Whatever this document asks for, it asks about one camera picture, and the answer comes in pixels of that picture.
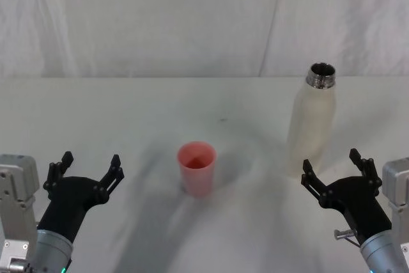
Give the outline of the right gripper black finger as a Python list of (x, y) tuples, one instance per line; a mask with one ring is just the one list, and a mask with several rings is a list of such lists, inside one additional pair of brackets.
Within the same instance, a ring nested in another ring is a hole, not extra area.
[(318, 200), (321, 208), (333, 208), (330, 189), (316, 176), (308, 159), (303, 161), (301, 184)]
[(364, 159), (356, 148), (352, 148), (349, 154), (350, 160), (362, 173), (363, 177), (368, 179), (368, 184), (378, 190), (382, 186), (382, 180), (378, 176), (374, 160), (372, 158)]

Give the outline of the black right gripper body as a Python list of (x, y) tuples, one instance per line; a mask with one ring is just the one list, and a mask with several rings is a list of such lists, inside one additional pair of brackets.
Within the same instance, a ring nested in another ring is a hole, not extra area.
[(329, 185), (320, 185), (319, 204), (340, 212), (354, 231), (359, 244), (390, 230), (391, 221), (376, 197), (382, 181), (379, 177), (350, 176)]

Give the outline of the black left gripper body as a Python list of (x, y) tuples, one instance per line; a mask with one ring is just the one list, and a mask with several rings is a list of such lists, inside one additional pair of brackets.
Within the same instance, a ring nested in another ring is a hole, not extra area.
[(50, 203), (37, 229), (57, 233), (74, 242), (88, 210), (107, 202), (107, 189), (96, 180), (70, 176), (46, 181)]

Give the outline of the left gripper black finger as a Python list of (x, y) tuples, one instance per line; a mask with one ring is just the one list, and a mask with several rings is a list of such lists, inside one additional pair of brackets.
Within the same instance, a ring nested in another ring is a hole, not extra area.
[(59, 162), (51, 162), (49, 164), (47, 180), (43, 184), (43, 188), (47, 192), (52, 192), (56, 188), (58, 182), (63, 178), (72, 162), (73, 155), (70, 151), (67, 151)]
[(115, 154), (112, 157), (108, 172), (93, 188), (95, 204), (101, 205), (107, 203), (109, 196), (124, 177), (125, 175), (121, 167), (120, 156)]

